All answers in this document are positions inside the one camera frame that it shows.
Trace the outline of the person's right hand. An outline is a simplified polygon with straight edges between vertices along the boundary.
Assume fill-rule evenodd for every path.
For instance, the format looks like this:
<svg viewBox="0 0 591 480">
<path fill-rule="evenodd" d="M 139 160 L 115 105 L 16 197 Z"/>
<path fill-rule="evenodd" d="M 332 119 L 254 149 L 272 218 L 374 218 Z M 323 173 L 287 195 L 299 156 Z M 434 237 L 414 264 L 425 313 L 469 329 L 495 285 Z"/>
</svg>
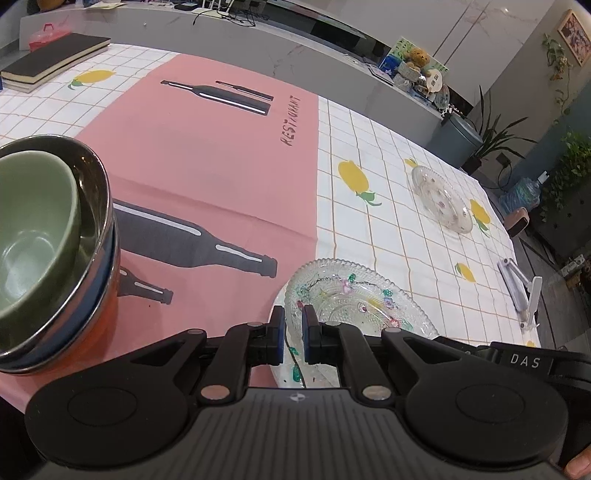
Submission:
<svg viewBox="0 0 591 480">
<path fill-rule="evenodd" d="M 569 479 L 582 479 L 591 473 L 591 449 L 587 448 L 568 462 L 564 469 Z"/>
</svg>

